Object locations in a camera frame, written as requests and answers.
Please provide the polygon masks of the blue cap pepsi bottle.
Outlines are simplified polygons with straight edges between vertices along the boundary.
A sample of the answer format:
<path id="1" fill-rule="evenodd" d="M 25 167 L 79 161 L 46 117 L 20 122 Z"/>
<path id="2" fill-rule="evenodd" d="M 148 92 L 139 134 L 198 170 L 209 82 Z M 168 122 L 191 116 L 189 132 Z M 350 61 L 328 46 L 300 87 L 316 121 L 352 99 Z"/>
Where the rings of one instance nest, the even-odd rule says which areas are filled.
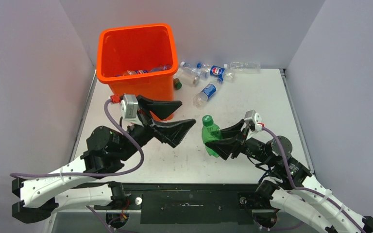
<path id="1" fill-rule="evenodd" d="M 215 79 L 210 81 L 198 94 L 193 98 L 193 105 L 197 108 L 203 108 L 222 88 L 223 80 Z"/>

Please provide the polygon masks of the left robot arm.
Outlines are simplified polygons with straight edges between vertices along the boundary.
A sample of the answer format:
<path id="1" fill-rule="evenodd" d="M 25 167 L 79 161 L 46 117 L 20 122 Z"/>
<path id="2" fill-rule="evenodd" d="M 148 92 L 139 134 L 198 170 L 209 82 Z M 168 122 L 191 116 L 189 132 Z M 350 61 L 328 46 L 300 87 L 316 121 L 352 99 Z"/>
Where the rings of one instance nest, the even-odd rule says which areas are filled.
<path id="1" fill-rule="evenodd" d="M 152 139 L 177 147 L 196 124 L 194 119 L 167 122 L 181 106 L 179 100 L 111 96 L 103 108 L 114 127 L 95 128 L 81 156 L 48 174 L 11 174 L 12 193 L 19 198 L 12 205 L 12 217 L 30 224 L 69 208 L 121 208 L 127 201 L 121 183 L 85 184 L 139 169 L 145 160 L 142 148 Z"/>

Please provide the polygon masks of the green plastic bottle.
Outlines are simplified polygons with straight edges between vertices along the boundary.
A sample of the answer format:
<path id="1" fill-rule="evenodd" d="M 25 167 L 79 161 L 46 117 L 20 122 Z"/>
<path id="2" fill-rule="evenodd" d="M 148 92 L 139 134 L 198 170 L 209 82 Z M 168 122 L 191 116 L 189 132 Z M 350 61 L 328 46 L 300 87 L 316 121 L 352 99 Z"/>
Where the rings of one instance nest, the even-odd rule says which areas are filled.
<path id="1" fill-rule="evenodd" d="M 202 118 L 202 141 L 204 145 L 206 142 L 212 142 L 222 139 L 220 127 L 214 123 L 211 115 L 205 115 Z"/>

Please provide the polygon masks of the pepsi bottle front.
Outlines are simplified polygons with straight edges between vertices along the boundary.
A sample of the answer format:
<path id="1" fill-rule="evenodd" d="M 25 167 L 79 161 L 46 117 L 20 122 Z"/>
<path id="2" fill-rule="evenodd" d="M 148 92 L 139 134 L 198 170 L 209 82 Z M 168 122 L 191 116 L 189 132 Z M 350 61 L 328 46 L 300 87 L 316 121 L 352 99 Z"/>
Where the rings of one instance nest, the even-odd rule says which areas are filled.
<path id="1" fill-rule="evenodd" d="M 122 74 L 115 75 L 115 77 L 121 77 L 121 76 L 128 76 L 128 75 L 137 75 L 137 74 L 146 74 L 149 73 L 149 71 L 140 69 L 140 70 L 127 70 L 123 72 Z"/>

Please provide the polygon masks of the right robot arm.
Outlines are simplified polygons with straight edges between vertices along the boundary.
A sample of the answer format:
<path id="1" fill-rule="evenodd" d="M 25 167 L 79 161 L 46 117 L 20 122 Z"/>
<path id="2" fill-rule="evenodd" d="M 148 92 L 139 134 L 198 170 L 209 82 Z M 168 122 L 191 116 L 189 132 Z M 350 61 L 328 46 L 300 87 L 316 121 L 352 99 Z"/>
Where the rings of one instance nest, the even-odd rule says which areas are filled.
<path id="1" fill-rule="evenodd" d="M 257 160 L 258 169 L 268 166 L 259 184 L 258 206 L 282 210 L 320 233 L 372 233 L 373 217 L 363 216 L 337 199 L 312 172 L 291 156 L 292 145 L 262 123 L 241 120 L 220 131 L 221 140 L 205 145 L 226 160 L 245 154 Z"/>

